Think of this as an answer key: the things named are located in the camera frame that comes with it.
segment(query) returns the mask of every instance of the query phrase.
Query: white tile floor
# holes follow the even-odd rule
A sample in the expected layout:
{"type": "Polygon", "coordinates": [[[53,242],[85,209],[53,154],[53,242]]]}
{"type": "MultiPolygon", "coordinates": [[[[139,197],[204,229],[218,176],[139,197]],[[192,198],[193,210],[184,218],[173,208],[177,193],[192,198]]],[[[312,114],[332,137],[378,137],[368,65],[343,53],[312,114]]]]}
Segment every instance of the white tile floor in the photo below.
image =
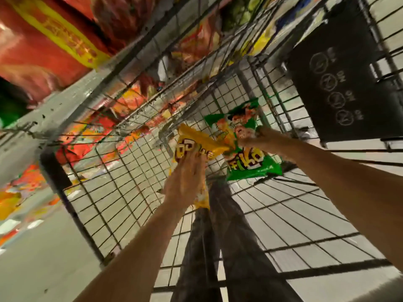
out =
{"type": "MultiPolygon", "coordinates": [[[[373,6],[374,16],[382,19],[391,8],[398,8],[403,0],[381,0],[373,6]]],[[[401,25],[401,16],[392,15],[385,19],[381,27],[384,36],[393,33],[391,25],[401,25]]],[[[400,46],[403,36],[388,39],[390,46],[400,46]]],[[[403,61],[396,62],[401,68],[403,61]]],[[[270,73],[280,99],[296,127],[312,127],[312,122],[303,108],[295,87],[290,80],[282,77],[278,70],[270,73]]],[[[266,101],[257,87],[249,69],[244,70],[250,87],[274,128],[278,128],[270,114],[266,101]]],[[[265,87],[267,80],[262,78],[265,87]]],[[[239,78],[230,78],[198,106],[186,123],[198,130],[214,133],[203,120],[209,113],[227,112],[248,100],[239,78]]],[[[278,105],[275,97],[273,104],[278,105]]],[[[278,113],[283,113],[280,106],[278,113]]],[[[290,129],[285,115],[280,116],[285,127],[290,129]]],[[[81,193],[73,201],[73,207],[82,223],[93,236],[103,256],[128,244],[139,228],[146,222],[152,211],[158,207],[163,196],[160,189],[169,174],[170,157],[166,149],[154,149],[157,131],[152,136],[139,139],[116,163],[110,172],[83,184],[88,195],[81,193]]],[[[393,148],[402,148],[398,142],[393,148]]],[[[378,149],[384,148],[379,140],[329,143],[329,149],[378,149]]],[[[401,153],[341,153],[352,159],[401,162],[401,153]]],[[[222,173],[223,158],[211,161],[210,173],[222,173]]],[[[376,166],[386,171],[403,175],[398,167],[376,166]]],[[[300,170],[293,170],[280,177],[312,183],[300,170]]],[[[346,218],[333,206],[325,194],[316,186],[270,180],[253,186],[255,180],[232,183],[234,200],[240,205],[245,216],[258,235],[259,244],[277,267],[278,271],[295,271],[309,267],[323,267],[340,263],[353,263],[370,259],[382,259],[383,255],[374,248],[346,218]],[[312,241],[347,235],[344,239],[314,243],[312,241]],[[303,246],[284,249],[282,247],[305,243],[303,246]]],[[[175,285],[191,224],[194,220],[191,209],[178,224],[168,246],[156,287],[175,285]]],[[[99,273],[99,262],[86,241],[78,232],[70,215],[61,209],[40,227],[16,241],[6,253],[0,256],[0,292],[6,302],[63,301],[70,302],[99,273]]],[[[398,275],[394,267],[384,267],[365,271],[294,279],[290,284],[307,302],[349,301],[375,288],[387,279],[398,275]]],[[[219,279],[225,279],[222,263],[219,279]]],[[[169,293],[153,294],[152,301],[168,301],[169,293]]]]}

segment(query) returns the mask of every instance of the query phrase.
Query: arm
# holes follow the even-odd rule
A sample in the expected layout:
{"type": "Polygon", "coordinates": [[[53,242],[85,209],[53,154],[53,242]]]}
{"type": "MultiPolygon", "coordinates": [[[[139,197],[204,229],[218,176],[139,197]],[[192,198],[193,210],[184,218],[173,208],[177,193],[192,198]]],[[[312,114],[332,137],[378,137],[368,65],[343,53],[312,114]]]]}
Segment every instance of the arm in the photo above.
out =
{"type": "Polygon", "coordinates": [[[204,162],[196,151],[180,161],[164,186],[164,202],[75,302],[149,301],[176,225],[202,187],[204,162]]]}
{"type": "Polygon", "coordinates": [[[240,144],[288,157],[397,269],[403,270],[403,177],[263,128],[240,144]]]}

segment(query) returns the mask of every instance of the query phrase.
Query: person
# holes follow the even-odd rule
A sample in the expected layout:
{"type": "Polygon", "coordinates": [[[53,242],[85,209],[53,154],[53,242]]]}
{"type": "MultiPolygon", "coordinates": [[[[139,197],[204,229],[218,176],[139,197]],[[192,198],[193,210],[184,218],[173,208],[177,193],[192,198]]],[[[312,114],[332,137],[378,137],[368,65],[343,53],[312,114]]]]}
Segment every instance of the person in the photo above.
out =
{"type": "MultiPolygon", "coordinates": [[[[403,177],[344,159],[269,128],[261,128],[258,137],[239,143],[295,162],[357,230],[397,269],[403,269],[403,177]]],[[[182,159],[166,180],[164,202],[75,302],[149,301],[171,235],[204,180],[204,164],[205,157],[197,152],[182,159]]],[[[210,188],[210,211],[196,211],[171,301],[220,301],[217,286],[208,286],[217,282],[217,245],[222,250],[227,280],[234,276],[234,282],[227,284],[229,301],[302,301],[286,281],[275,278],[274,267],[261,249],[259,252],[253,231],[228,193],[228,186],[215,183],[210,188]],[[200,258],[200,253],[202,261],[189,262],[200,258]]]]}

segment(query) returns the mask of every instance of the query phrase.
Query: jeans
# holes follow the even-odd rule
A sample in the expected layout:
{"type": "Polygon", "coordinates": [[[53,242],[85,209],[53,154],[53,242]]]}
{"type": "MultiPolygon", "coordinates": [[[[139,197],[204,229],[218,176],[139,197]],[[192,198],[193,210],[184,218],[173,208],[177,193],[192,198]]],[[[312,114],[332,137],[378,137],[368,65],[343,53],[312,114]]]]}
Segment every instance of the jeans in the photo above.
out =
{"type": "Polygon", "coordinates": [[[217,279],[220,249],[229,302],[302,302],[259,247],[228,184],[214,182],[209,198],[211,209],[195,213],[171,302],[222,302],[217,279]]]}

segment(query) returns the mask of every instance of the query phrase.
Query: hand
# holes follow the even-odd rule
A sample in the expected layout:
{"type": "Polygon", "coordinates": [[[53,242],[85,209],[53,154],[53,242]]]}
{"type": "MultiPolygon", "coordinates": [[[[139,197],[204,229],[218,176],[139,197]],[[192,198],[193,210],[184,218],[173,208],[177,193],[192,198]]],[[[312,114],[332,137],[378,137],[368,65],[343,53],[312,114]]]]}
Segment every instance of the hand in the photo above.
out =
{"type": "Polygon", "coordinates": [[[199,154],[199,148],[188,152],[165,182],[164,203],[179,209],[186,209],[194,203],[196,195],[205,180],[206,155],[199,154]]]}
{"type": "Polygon", "coordinates": [[[288,154],[289,149],[297,146],[300,143],[299,140],[291,139],[279,131],[263,126],[256,129],[256,135],[256,138],[241,138],[238,144],[243,147],[257,147],[262,151],[277,154],[285,160],[293,161],[288,154]]]}

